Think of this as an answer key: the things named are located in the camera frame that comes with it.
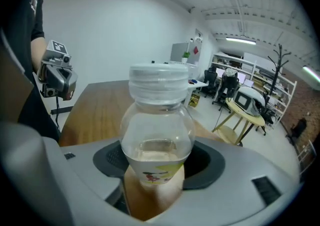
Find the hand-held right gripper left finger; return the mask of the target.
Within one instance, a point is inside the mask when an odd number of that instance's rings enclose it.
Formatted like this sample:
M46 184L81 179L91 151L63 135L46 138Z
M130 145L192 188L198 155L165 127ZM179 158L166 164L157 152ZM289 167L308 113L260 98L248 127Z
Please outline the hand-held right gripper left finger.
M0 122L0 165L22 199L53 226L143 226L106 200L121 193L121 181L100 180L105 196L98 195L74 171L58 144L32 128Z

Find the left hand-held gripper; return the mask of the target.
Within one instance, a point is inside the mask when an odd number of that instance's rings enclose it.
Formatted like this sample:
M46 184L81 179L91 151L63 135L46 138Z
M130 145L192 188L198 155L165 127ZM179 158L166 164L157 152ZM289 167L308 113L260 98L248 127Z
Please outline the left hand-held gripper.
M37 77L42 84L40 93L43 97L71 100L78 76L73 71L71 56L65 45L54 40L49 41Z

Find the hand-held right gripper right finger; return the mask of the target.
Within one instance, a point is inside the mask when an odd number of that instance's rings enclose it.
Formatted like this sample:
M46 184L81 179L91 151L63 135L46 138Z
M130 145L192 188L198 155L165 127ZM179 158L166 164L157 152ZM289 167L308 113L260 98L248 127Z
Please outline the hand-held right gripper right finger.
M300 189L280 167L243 147L197 137L180 197L151 226L265 226Z

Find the clear plastic bottle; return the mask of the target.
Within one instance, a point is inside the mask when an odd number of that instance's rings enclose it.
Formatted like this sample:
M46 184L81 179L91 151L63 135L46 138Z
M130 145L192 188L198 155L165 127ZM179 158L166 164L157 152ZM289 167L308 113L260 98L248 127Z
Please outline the clear plastic bottle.
M181 195L184 162L195 141L195 124L183 105L188 68L181 64L136 64L129 70L133 103L121 124L121 149L131 216L149 220Z

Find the person's left forearm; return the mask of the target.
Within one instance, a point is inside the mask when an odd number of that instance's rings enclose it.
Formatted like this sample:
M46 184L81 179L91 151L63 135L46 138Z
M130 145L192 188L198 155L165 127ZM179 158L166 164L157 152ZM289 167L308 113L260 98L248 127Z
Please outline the person's left forearm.
M31 61L33 71L38 72L39 67L42 62L43 55L46 52L47 43L44 37L39 37L31 41L30 50L31 50Z

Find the brown wooden table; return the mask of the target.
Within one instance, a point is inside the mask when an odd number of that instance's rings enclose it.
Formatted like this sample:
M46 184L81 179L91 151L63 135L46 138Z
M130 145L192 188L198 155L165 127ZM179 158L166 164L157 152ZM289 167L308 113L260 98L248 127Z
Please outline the brown wooden table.
M88 84L66 119L59 145L118 139L122 117L132 103L128 80Z

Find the person's black printed shirt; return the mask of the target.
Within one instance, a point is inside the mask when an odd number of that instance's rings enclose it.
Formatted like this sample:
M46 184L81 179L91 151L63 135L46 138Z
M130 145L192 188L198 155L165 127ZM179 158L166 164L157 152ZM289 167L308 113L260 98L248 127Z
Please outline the person's black printed shirt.
M45 38L43 0L20 0L2 29L10 48L24 69L24 75L33 84L18 123L33 128L41 136L59 141L60 131L48 114L33 77L31 41L39 37Z

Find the white folding rack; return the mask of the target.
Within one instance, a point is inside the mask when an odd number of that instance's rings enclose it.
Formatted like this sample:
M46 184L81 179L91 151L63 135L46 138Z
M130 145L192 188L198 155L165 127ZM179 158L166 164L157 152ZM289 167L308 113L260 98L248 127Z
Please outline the white folding rack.
M302 151L298 154L298 161L300 165L299 177L301 181L305 178L308 169L313 164L316 157L316 149L314 148L313 143L308 140L307 144L302 146Z

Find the round wooden side table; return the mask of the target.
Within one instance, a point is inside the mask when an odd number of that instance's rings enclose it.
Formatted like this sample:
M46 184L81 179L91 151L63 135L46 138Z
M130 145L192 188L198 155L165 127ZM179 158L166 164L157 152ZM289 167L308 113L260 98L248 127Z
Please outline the round wooden side table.
M230 109L230 115L226 117L219 125L215 126L212 133L217 133L219 137L227 144L243 146L243 138L253 129L254 126L265 126L265 120L261 115L251 116L247 114L239 105L237 105L232 98L226 99L226 104ZM226 125L226 122L233 116L239 116L237 124L230 128ZM235 130L239 124L245 120L244 126L239 135Z

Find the white domed appliance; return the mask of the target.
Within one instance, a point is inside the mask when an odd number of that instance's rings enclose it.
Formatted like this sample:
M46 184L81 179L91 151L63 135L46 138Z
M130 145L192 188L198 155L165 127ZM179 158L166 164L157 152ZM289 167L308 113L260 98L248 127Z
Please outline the white domed appliance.
M233 100L243 111L254 117L260 116L265 107L264 97L255 89L246 86L238 88Z

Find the yellow cardboard box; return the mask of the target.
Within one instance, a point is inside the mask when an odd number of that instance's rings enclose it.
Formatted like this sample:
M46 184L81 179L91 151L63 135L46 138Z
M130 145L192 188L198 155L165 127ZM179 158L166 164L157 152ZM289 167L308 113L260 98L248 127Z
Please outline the yellow cardboard box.
M200 98L201 97L199 95L192 94L188 105L195 108L198 105Z

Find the white office desk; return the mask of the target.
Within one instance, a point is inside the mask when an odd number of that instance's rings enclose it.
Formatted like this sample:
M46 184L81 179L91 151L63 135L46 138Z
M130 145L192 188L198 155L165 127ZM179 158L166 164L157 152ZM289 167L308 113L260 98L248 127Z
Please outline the white office desk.
M187 107L189 105L189 101L191 98L191 95L193 93L193 91L197 88L202 88L202 87L206 87L208 86L207 83L203 83L201 81L197 81L197 83L193 83L190 80L188 81L188 90L187 90L187 96L184 100L184 106Z

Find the white shelving unit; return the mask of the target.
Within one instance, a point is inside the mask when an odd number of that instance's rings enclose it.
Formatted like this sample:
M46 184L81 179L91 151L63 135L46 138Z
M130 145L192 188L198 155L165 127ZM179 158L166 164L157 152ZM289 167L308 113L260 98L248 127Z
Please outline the white shelving unit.
M266 125L273 129L280 123L292 100L297 82L288 80L281 72L276 76L276 66L272 61L249 53L237 58L217 52L213 55L212 65L237 70L240 76L252 82L253 89L261 94L268 93L270 98L266 107L270 110L273 124Z

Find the black coat rack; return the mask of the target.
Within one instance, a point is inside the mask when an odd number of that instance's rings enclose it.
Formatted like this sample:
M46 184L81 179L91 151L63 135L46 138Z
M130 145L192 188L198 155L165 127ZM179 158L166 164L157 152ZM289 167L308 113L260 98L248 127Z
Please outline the black coat rack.
M273 63L274 68L271 70L273 76L271 86L265 90L265 107L274 109L275 121L278 123L289 107L296 83L288 80L286 73L283 72L283 68L289 63L288 56L292 53L286 51L282 44L278 44L278 48L273 51L276 54L276 60L270 56L267 57Z

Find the ceiling tube light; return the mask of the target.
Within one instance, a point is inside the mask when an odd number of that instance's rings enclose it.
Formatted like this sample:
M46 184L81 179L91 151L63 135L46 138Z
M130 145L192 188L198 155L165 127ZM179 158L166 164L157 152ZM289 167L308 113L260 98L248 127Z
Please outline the ceiling tube light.
M305 72L307 72L310 76L312 76L318 83L320 83L320 76L315 73L312 69L308 66L303 66L302 68Z
M237 43L243 43L243 44L249 44L249 45L256 45L255 41L249 41L249 40L240 39L240 38L226 37L225 39L227 41L230 41L230 42L237 42Z

